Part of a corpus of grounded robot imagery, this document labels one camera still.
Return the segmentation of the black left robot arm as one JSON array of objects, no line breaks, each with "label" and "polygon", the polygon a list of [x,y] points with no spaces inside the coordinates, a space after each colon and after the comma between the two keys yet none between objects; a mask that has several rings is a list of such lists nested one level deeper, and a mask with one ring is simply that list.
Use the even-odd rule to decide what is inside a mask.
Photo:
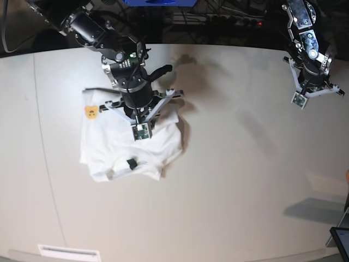
[{"label": "black left robot arm", "polygon": [[310,1],[284,1],[282,9],[288,15],[291,42],[291,57],[285,61],[295,75],[297,92],[303,96],[337,92],[338,85],[330,81],[335,51],[322,35],[317,8]]}]

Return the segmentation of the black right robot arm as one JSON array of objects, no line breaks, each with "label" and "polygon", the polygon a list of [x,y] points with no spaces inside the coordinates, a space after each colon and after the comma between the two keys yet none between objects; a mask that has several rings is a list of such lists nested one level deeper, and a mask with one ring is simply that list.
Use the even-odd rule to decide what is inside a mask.
[{"label": "black right robot arm", "polygon": [[123,34],[106,16],[125,25],[127,21],[111,11],[95,11],[91,1],[28,1],[28,5],[60,34],[73,32],[81,46],[101,53],[101,66],[112,87],[139,118],[153,98],[144,69],[148,50],[134,29]]}]

